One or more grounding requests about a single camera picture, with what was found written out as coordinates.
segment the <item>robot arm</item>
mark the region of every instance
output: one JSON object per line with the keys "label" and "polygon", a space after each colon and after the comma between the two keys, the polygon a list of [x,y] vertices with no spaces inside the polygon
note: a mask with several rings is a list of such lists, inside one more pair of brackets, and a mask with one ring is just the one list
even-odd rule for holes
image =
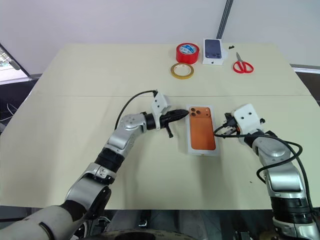
{"label": "robot arm", "polygon": [[[283,141],[277,140],[271,131],[263,132],[261,123],[265,120],[259,119],[251,104],[241,106],[225,116],[226,123],[222,127],[228,130],[223,135],[215,134],[217,137],[239,137],[242,144],[251,147],[259,156],[264,167],[290,158],[291,150]],[[304,182],[292,162],[265,169],[264,179],[274,213],[273,224],[279,235],[285,239],[320,240]]]}
{"label": "robot arm", "polygon": [[170,103],[157,92],[152,113],[129,114],[122,118],[95,162],[89,164],[69,189],[65,202],[37,211],[21,221],[0,230],[0,239],[6,240],[65,240],[88,219],[100,216],[110,198],[117,171],[138,136],[147,130],[166,128],[173,137],[169,123],[188,115],[184,109],[168,111]]}

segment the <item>orange phone box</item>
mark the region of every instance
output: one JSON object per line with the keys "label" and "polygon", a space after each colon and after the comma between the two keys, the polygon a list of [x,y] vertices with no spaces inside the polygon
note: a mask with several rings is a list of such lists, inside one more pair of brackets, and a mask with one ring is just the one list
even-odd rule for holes
{"label": "orange phone box", "polygon": [[214,111],[210,105],[188,104],[187,126],[188,153],[199,156],[218,156],[219,146],[214,136]]}

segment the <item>phone box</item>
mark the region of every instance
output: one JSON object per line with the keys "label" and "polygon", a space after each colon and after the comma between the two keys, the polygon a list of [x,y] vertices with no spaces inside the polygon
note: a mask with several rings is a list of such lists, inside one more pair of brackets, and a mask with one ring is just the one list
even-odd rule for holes
{"label": "phone box", "polygon": [[228,52],[223,48],[221,39],[203,39],[203,64],[222,65]]}
{"label": "phone box", "polygon": [[[194,124],[198,124],[197,121],[192,122],[191,124],[191,118],[193,117],[204,117],[206,118],[206,114],[207,112],[201,112],[198,114],[196,113],[196,111],[192,111],[191,108],[207,108],[209,109],[209,117],[211,117],[210,121],[205,120],[205,122],[203,121],[199,121],[199,125],[196,126],[197,128],[194,128]],[[198,105],[198,104],[188,104],[186,106],[186,109],[189,111],[189,114],[186,116],[185,118],[185,123],[186,123],[186,137],[187,137],[187,145],[188,145],[188,154],[192,154],[192,155],[198,155],[198,156],[219,156],[220,155],[220,150],[219,150],[219,143],[218,143],[218,138],[214,136],[214,130],[216,129],[215,126],[215,114],[214,114],[214,109],[211,105]],[[197,146],[195,149],[194,146],[196,145],[195,143],[195,136],[192,136],[192,132],[194,133],[195,129],[200,129],[200,131],[203,133],[203,136],[205,139],[208,139],[208,141],[210,141],[210,137],[211,134],[213,136],[212,140],[214,140],[215,142],[215,148],[213,148],[212,150],[210,150],[208,147],[208,149],[199,149],[201,147]]]}

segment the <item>scissors blade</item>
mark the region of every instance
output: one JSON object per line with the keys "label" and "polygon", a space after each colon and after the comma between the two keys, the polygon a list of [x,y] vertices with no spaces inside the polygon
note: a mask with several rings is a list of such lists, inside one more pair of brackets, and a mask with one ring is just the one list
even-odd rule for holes
{"label": "scissors blade", "polygon": [[241,57],[240,57],[240,55],[239,55],[239,53],[236,53],[236,58],[238,59],[238,61],[243,62]]}

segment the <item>orange phone image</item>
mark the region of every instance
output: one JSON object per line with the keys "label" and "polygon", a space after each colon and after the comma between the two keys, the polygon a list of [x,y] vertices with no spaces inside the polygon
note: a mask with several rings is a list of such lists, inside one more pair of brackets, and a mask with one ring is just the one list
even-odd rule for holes
{"label": "orange phone image", "polygon": [[195,150],[215,150],[213,121],[209,107],[189,108],[191,147]]}

